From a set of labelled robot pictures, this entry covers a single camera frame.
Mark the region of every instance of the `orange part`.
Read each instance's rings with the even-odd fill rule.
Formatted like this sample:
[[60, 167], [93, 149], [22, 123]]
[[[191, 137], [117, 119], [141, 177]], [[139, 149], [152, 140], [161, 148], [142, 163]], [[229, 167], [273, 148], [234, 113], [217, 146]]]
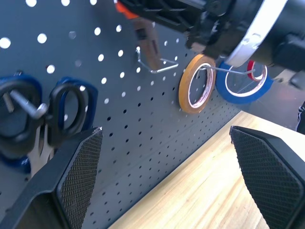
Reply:
[[123, 13], [127, 19], [135, 19], [139, 16], [131, 13], [123, 4], [121, 4], [119, 1], [115, 4], [116, 10], [120, 13]]

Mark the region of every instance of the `scissors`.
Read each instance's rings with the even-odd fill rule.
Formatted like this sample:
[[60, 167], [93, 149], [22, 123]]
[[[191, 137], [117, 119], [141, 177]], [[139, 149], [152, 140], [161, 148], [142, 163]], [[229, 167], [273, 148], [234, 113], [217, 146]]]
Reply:
[[[24, 88], [24, 85], [32, 86], [32, 90]], [[88, 93], [87, 113], [80, 86], [85, 87]], [[35, 107], [41, 104], [41, 86], [35, 78], [23, 74], [0, 78], [0, 96], [11, 91], [18, 91], [26, 96]], [[64, 107], [68, 92], [75, 94], [78, 101], [78, 111], [73, 123], [64, 129]], [[14, 167], [23, 167], [24, 171], [27, 172], [28, 168], [26, 167], [29, 166], [30, 161], [30, 171], [33, 176], [48, 162], [49, 158], [52, 158], [54, 149], [58, 148], [66, 138], [74, 135], [82, 124], [82, 130], [91, 128], [96, 110], [97, 95], [97, 89], [89, 83], [71, 77], [64, 77], [59, 80], [49, 96], [49, 109], [46, 114], [40, 118], [28, 116], [26, 128], [13, 137], [0, 135], [0, 150], [2, 152], [23, 157], [19, 160], [10, 160], [9, 164]], [[40, 145], [41, 136], [43, 136], [42, 149]]]

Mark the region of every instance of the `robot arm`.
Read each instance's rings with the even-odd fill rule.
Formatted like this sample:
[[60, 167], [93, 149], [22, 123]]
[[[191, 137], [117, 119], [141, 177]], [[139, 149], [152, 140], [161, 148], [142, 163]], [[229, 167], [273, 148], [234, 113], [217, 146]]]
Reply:
[[248, 59], [305, 70], [305, 0], [120, 0], [131, 12], [182, 32], [186, 46], [239, 67]]

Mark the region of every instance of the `pegboard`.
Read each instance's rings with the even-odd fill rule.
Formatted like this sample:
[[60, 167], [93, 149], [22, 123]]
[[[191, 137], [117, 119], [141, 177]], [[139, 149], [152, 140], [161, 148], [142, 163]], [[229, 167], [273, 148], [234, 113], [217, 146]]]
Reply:
[[[103, 127], [104, 139], [84, 229], [111, 225], [239, 112], [216, 90], [200, 114], [183, 112], [179, 82], [195, 56], [185, 48], [185, 37], [156, 24], [162, 57], [177, 59], [179, 66], [148, 73], [137, 63], [132, 23], [117, 13], [112, 0], [2, 0], [0, 12], [0, 39], [10, 40], [0, 50], [0, 76], [20, 69], [36, 77], [44, 102], [64, 76], [99, 90], [94, 126]], [[205, 81], [204, 74], [193, 81], [192, 100]], [[75, 103], [68, 98], [66, 123], [75, 115]], [[4, 106], [0, 109], [11, 118]], [[18, 129], [23, 121], [2, 122], [1, 129]], [[28, 175], [2, 163], [0, 173], [2, 220]]]

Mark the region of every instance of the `wooden surface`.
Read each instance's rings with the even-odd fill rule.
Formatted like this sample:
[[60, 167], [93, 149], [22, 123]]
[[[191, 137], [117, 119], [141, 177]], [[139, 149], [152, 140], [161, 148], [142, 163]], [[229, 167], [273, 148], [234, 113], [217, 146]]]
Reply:
[[278, 136], [305, 160], [305, 135], [240, 112], [110, 228], [267, 229], [244, 184], [232, 125]]

